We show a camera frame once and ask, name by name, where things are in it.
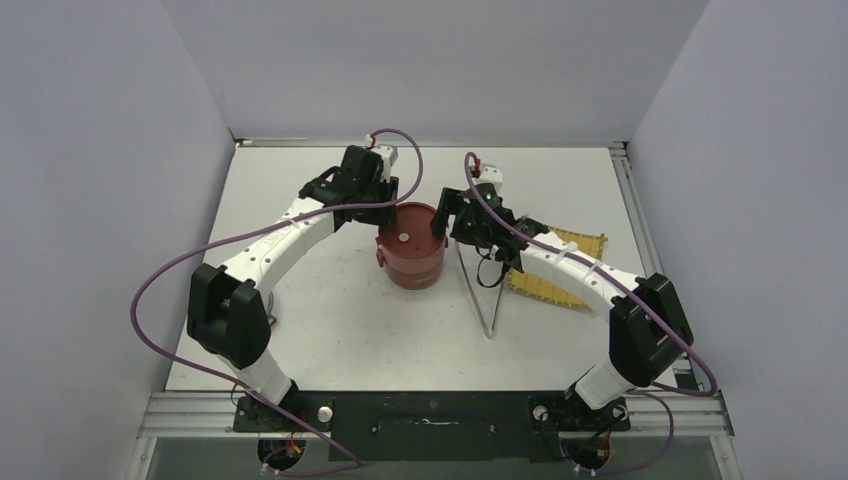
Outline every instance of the white table surface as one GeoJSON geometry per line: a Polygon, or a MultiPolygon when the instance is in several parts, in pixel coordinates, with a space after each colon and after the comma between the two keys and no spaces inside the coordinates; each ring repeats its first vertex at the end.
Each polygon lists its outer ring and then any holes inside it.
{"type": "MultiPolygon", "coordinates": [[[[238,149],[211,239],[275,221],[304,183],[341,161],[343,150],[238,149]]],[[[468,150],[424,148],[424,178],[410,201],[436,206],[442,187],[464,189],[462,162],[468,150]]],[[[567,230],[603,233],[609,238],[604,261],[643,273],[607,149],[473,150],[484,162],[502,169],[501,195],[517,215],[527,213],[567,230]]],[[[416,165],[412,149],[401,148],[393,169],[401,179],[401,192],[412,183],[416,165]]],[[[408,291],[394,285],[377,266],[376,235],[373,226],[345,225],[303,257],[274,289],[274,314],[280,320],[269,348],[301,389],[564,389],[605,358],[608,326],[603,318],[509,290],[501,299],[497,334],[487,340],[462,280],[453,242],[436,284],[408,291]]],[[[207,252],[205,261],[219,265],[248,243],[207,252]]],[[[477,262],[473,250],[463,252],[473,270],[477,262]]],[[[494,291],[480,293],[485,310],[491,310],[494,295],[494,291]]],[[[185,329],[177,354],[227,371],[185,329]]],[[[670,371],[660,380],[674,384],[670,371]]],[[[179,364],[171,368],[166,385],[167,390],[183,391],[231,387],[179,364]]]]}

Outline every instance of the metal bolt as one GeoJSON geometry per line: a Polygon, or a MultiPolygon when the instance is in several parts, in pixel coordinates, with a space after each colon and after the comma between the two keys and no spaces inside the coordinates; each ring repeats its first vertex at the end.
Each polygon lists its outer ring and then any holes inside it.
{"type": "Polygon", "coordinates": [[[630,416],[630,412],[627,411],[627,407],[622,405],[616,405],[615,407],[613,407],[612,414],[616,417],[623,414],[624,417],[622,417],[622,420],[627,420],[627,417],[630,416]]]}
{"type": "Polygon", "coordinates": [[[318,409],[318,421],[327,423],[333,418],[333,409],[327,406],[318,409]]]}
{"type": "Polygon", "coordinates": [[[533,409],[533,418],[536,420],[545,421],[548,419],[548,409],[544,405],[539,405],[533,409]]]}

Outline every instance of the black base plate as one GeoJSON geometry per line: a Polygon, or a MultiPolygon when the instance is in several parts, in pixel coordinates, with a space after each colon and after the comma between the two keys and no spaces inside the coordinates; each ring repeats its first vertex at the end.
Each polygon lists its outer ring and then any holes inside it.
{"type": "MultiPolygon", "coordinates": [[[[575,412],[562,391],[537,392],[309,392],[297,394],[292,413],[332,436],[365,461],[457,461],[525,457],[532,462],[561,461],[543,435],[556,444],[556,432],[604,428],[614,405],[597,412],[575,412]],[[548,409],[544,432],[533,408],[548,409]],[[333,409],[321,423],[316,412],[333,409]]],[[[615,431],[630,429],[629,420],[615,431]]],[[[250,397],[239,400],[236,432],[303,431],[250,397]]],[[[330,449],[330,460],[346,460],[330,449]]]]}

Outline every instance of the white wall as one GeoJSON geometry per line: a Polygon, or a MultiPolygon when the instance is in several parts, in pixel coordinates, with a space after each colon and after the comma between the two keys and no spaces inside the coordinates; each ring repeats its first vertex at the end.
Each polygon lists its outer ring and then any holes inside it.
{"type": "MultiPolygon", "coordinates": [[[[0,5],[0,477],[122,478],[166,371],[130,299],[207,238],[232,142],[158,1],[36,3],[0,5]]],[[[141,312],[171,346],[188,272],[141,312]]]]}
{"type": "Polygon", "coordinates": [[[707,0],[163,0],[240,137],[631,138],[707,0]]]}
{"type": "Polygon", "coordinates": [[[748,479],[844,478],[848,3],[713,0],[630,145],[748,479]]]}

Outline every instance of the cable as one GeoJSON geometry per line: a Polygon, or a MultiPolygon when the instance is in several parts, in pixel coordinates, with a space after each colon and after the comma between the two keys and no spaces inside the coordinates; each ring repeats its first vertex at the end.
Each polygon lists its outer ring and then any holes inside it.
{"type": "Polygon", "coordinates": [[[671,448],[671,441],[674,439],[674,415],[671,413],[671,407],[668,406],[668,403],[666,403],[665,400],[651,393],[643,392],[640,390],[631,390],[628,393],[630,395],[641,395],[643,397],[652,398],[659,402],[660,405],[662,405],[662,407],[665,409],[665,413],[668,414],[668,437],[666,437],[665,444],[663,445],[663,447],[660,449],[659,452],[655,453],[653,457],[645,460],[640,464],[631,465],[629,467],[616,468],[613,470],[587,470],[577,465],[576,463],[574,463],[574,460],[572,460],[571,463],[575,465],[575,471],[583,471],[587,473],[592,473],[594,475],[619,475],[622,473],[632,473],[637,470],[642,470],[644,468],[650,467],[651,465],[657,463],[657,461],[662,458],[663,455],[668,453],[668,450],[671,448]]]}
{"type": "Polygon", "coordinates": [[[236,393],[236,387],[238,387],[238,384],[234,383],[232,390],[230,390],[230,402],[238,408],[238,403],[236,403],[235,399],[233,399],[233,395],[236,393]]]}
{"type": "Polygon", "coordinates": [[[477,285],[480,285],[483,288],[495,288],[498,285],[503,285],[503,281],[506,278],[506,273],[509,272],[509,265],[504,263],[501,266],[501,274],[500,274],[500,276],[498,276],[498,279],[495,280],[495,283],[493,283],[491,285],[486,285],[485,283],[483,283],[483,280],[480,278],[480,267],[483,266],[483,262],[486,261],[486,260],[492,260],[492,259],[483,257],[483,258],[480,259],[480,262],[477,263],[477,285]]]}
{"type": "MultiPolygon", "coordinates": [[[[562,254],[562,252],[558,248],[553,247],[551,245],[547,245],[547,244],[542,243],[538,240],[534,240],[534,239],[528,237],[527,235],[519,232],[512,225],[510,225],[504,219],[502,219],[494,210],[492,210],[492,207],[490,207],[489,204],[486,203],[486,200],[483,199],[483,196],[480,194],[480,192],[474,186],[474,181],[473,181],[472,176],[471,176],[471,170],[468,168],[468,160],[469,159],[473,159],[475,161],[475,163],[478,162],[480,159],[477,157],[477,155],[474,152],[466,153],[465,154],[465,160],[463,161],[463,168],[462,169],[465,172],[465,179],[468,181],[468,185],[471,188],[471,193],[474,195],[474,197],[477,199],[477,201],[480,203],[480,205],[483,207],[483,209],[486,210],[486,212],[496,222],[498,222],[502,227],[504,227],[505,229],[507,229],[507,231],[512,233],[513,236],[515,236],[515,237],[517,237],[517,238],[519,238],[519,239],[521,239],[521,240],[523,240],[527,243],[535,245],[535,246],[537,246],[537,247],[539,247],[543,250],[551,252],[553,254],[556,254],[556,255],[562,254]]],[[[586,267],[591,268],[592,265],[593,265],[593,263],[591,261],[586,260],[583,257],[575,255],[571,252],[566,252],[564,254],[564,256],[566,258],[573,260],[575,262],[578,262],[578,263],[580,263],[580,264],[582,264],[586,267]]],[[[633,300],[636,303],[636,305],[639,305],[639,307],[642,308],[642,310],[645,313],[648,314],[648,317],[650,317],[650,319],[654,323],[656,323],[657,326],[659,326],[660,329],[666,335],[668,335],[668,337],[671,338],[672,341],[674,341],[674,343],[677,344],[677,346],[679,346],[684,352],[686,352],[689,355],[689,357],[692,360],[694,360],[695,363],[697,363],[699,367],[701,367],[701,370],[703,370],[704,374],[707,376],[707,379],[708,379],[709,384],[710,384],[710,388],[707,391],[700,391],[700,390],[689,390],[689,389],[683,389],[683,388],[676,388],[676,387],[672,387],[670,385],[665,385],[665,384],[658,383],[658,382],[654,382],[651,385],[653,385],[657,388],[660,388],[662,390],[680,393],[680,394],[683,394],[683,395],[690,395],[690,396],[693,396],[693,397],[711,397],[711,396],[715,395],[715,393],[718,391],[718,382],[716,381],[715,374],[713,374],[712,370],[710,370],[710,367],[707,366],[706,362],[704,362],[704,360],[701,358],[701,356],[698,355],[697,353],[695,353],[695,351],[692,349],[692,347],[687,345],[686,342],[684,342],[683,339],[680,338],[680,336],[677,335],[677,333],[671,327],[668,326],[668,324],[665,322],[665,320],[663,320],[657,314],[657,312],[655,312],[647,303],[645,303],[644,300],[639,298],[629,288],[625,287],[621,282],[616,280],[615,277],[613,277],[612,275],[610,275],[609,273],[604,271],[603,268],[597,268],[597,269],[595,269],[595,272],[598,275],[600,275],[602,278],[604,278],[604,280],[606,280],[610,284],[612,284],[615,288],[620,290],[628,298],[633,300]]]]}
{"type": "Polygon", "coordinates": [[[618,422],[620,422],[620,421],[624,420],[624,419],[625,419],[625,417],[627,417],[627,412],[622,412],[622,413],[620,413],[619,415],[617,415],[615,418],[613,418],[612,420],[610,420],[609,422],[607,422],[607,424],[606,424],[606,425],[604,425],[603,427],[601,427],[601,429],[600,429],[600,430],[598,430],[598,432],[597,432],[597,433],[595,433],[594,435],[592,435],[591,437],[589,437],[589,439],[588,439],[588,440],[586,440],[585,442],[583,442],[583,445],[582,445],[582,446],[579,446],[579,448],[588,448],[588,447],[590,447],[590,446],[592,445],[592,442],[594,442],[595,440],[597,440],[597,439],[598,439],[598,437],[600,437],[600,436],[601,436],[601,435],[603,435],[604,433],[606,433],[607,435],[609,435],[609,433],[612,431],[612,427],[613,427],[613,426],[615,426],[618,422]]]}
{"type": "Polygon", "coordinates": [[[607,429],[607,438],[605,438],[603,443],[601,443],[601,449],[604,448],[604,445],[607,445],[609,446],[609,448],[612,448],[612,445],[610,444],[610,437],[612,437],[612,428],[607,429]]]}
{"type": "Polygon", "coordinates": [[[564,460],[567,458],[563,453],[556,453],[553,448],[551,448],[551,444],[548,442],[547,432],[545,431],[545,420],[548,419],[548,414],[545,413],[542,415],[542,418],[539,419],[539,431],[542,432],[542,442],[545,443],[545,446],[548,447],[548,452],[550,452],[551,456],[554,458],[559,458],[564,460]]]}
{"type": "Polygon", "coordinates": [[[316,472],[306,472],[306,473],[280,472],[280,475],[282,475],[282,476],[286,476],[286,477],[309,477],[309,476],[323,475],[323,474],[328,474],[328,473],[343,472],[343,471],[347,471],[347,470],[352,470],[354,468],[359,468],[363,465],[363,462],[356,455],[354,455],[348,449],[343,447],[340,443],[338,443],[337,441],[328,437],[324,433],[320,432],[315,427],[313,427],[313,426],[309,425],[308,423],[302,421],[301,419],[297,418],[295,415],[287,412],[285,409],[283,409],[279,405],[273,403],[272,401],[270,401],[268,398],[266,398],[261,393],[253,391],[252,387],[250,387],[250,385],[239,380],[238,378],[233,377],[233,376],[228,375],[228,374],[223,373],[223,372],[219,372],[219,371],[214,370],[212,368],[205,367],[203,365],[200,365],[199,363],[192,362],[191,360],[187,360],[185,358],[179,357],[179,356],[165,350],[164,348],[160,347],[159,345],[157,345],[155,342],[153,342],[153,340],[150,339],[150,337],[147,336],[146,333],[144,333],[144,330],[141,329],[141,326],[140,326],[139,321],[138,321],[138,303],[141,300],[142,295],[144,295],[144,292],[147,291],[147,289],[150,287],[150,285],[154,281],[156,281],[157,278],[162,276],[163,273],[167,272],[168,270],[170,270],[174,266],[188,260],[189,258],[194,257],[195,255],[203,253],[207,250],[211,250],[213,248],[217,248],[217,247],[220,247],[222,245],[229,245],[231,243],[240,242],[242,240],[247,240],[249,238],[253,238],[253,237],[265,234],[265,233],[270,233],[270,232],[279,230],[279,229],[281,229],[281,228],[283,228],[283,227],[285,227],[285,226],[287,226],[287,225],[289,225],[293,222],[301,222],[303,220],[315,217],[317,215],[323,215],[325,213],[339,212],[339,211],[344,211],[344,210],[362,209],[362,208],[386,208],[386,207],[391,207],[391,206],[397,205],[398,203],[403,202],[404,200],[409,198],[415,192],[415,190],[418,188],[418,185],[421,184],[421,177],[424,174],[424,159],[421,155],[421,149],[419,148],[419,146],[415,142],[415,140],[411,136],[409,136],[409,134],[407,134],[407,133],[405,133],[401,130],[394,129],[394,128],[379,129],[379,130],[375,131],[374,133],[372,133],[371,136],[376,137],[377,135],[380,135],[380,134],[383,134],[383,133],[393,133],[393,134],[400,135],[401,137],[405,138],[412,145],[412,148],[415,150],[415,155],[418,157],[418,176],[415,178],[415,182],[412,184],[412,187],[410,187],[409,191],[407,191],[405,194],[403,194],[400,198],[397,198],[395,200],[390,200],[390,201],[387,201],[387,202],[380,202],[380,203],[343,204],[343,205],[333,205],[333,206],[330,206],[330,207],[324,207],[324,208],[320,208],[320,209],[317,209],[317,210],[313,210],[311,212],[304,213],[302,215],[298,215],[294,218],[283,220],[281,222],[275,223],[273,225],[269,225],[267,227],[260,228],[258,230],[254,230],[252,232],[243,233],[241,235],[236,235],[234,237],[229,237],[229,238],[225,238],[225,239],[222,239],[222,240],[217,240],[215,242],[211,242],[209,244],[203,245],[202,247],[197,247],[197,248],[190,250],[186,253],[183,253],[182,255],[180,255],[180,256],[174,258],[173,260],[165,263],[164,265],[159,267],[158,270],[153,272],[153,274],[151,274],[144,282],[141,283],[141,286],[135,292],[135,295],[133,296],[133,299],[132,299],[132,303],[130,304],[130,323],[132,324],[132,327],[133,327],[133,330],[135,331],[135,334],[138,336],[138,338],[145,345],[147,345],[148,348],[150,348],[154,352],[158,353],[159,355],[161,355],[161,356],[163,356],[163,357],[165,357],[165,358],[167,358],[171,361],[183,364],[187,367],[194,368],[195,370],[199,370],[201,372],[205,372],[205,373],[208,373],[210,375],[214,375],[216,377],[223,378],[224,380],[227,380],[229,382],[235,383],[236,385],[247,390],[250,395],[252,395],[254,398],[256,398],[260,402],[262,402],[265,405],[267,405],[268,407],[270,407],[272,410],[276,411],[277,413],[283,415],[287,419],[296,423],[297,425],[299,425],[301,428],[305,429],[306,431],[317,435],[318,438],[320,438],[321,440],[324,440],[325,442],[330,444],[333,448],[335,448],[336,450],[338,450],[339,452],[341,452],[343,455],[345,455],[346,457],[348,457],[349,459],[351,459],[354,462],[353,465],[346,465],[346,466],[342,466],[342,467],[333,467],[333,468],[329,468],[329,469],[326,469],[326,470],[319,470],[319,471],[316,471],[316,472]]]}

